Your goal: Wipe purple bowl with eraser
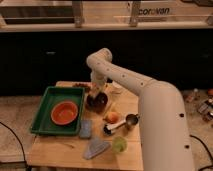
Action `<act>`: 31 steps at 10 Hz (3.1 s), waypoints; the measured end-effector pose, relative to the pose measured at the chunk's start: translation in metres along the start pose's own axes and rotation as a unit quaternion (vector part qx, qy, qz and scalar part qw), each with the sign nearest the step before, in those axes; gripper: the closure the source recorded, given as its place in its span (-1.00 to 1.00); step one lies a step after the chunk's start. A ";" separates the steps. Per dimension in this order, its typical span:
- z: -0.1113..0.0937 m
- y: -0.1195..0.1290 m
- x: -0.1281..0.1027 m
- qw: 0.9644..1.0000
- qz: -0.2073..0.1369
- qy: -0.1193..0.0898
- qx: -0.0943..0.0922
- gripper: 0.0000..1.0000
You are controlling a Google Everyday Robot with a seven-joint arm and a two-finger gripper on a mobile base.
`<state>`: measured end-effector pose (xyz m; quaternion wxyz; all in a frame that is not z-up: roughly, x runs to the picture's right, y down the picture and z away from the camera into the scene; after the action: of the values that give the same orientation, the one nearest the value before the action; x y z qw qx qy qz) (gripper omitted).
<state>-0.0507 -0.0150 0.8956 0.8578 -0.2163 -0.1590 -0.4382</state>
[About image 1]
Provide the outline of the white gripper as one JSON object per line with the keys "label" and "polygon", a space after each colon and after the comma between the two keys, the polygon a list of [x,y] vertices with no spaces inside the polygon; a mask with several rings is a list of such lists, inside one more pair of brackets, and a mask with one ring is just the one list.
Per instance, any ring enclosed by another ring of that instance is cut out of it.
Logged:
{"label": "white gripper", "polygon": [[105,84],[107,82],[107,77],[100,75],[96,72],[90,74],[92,89],[90,95],[96,97],[100,92],[105,90]]}

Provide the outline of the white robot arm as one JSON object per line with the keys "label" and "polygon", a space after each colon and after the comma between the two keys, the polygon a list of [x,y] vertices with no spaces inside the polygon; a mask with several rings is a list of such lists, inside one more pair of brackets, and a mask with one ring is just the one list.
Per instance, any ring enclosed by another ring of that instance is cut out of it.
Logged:
{"label": "white robot arm", "polygon": [[113,64],[107,48],[86,63],[97,87],[111,79],[138,97],[144,171],[195,171],[184,100],[174,85]]}

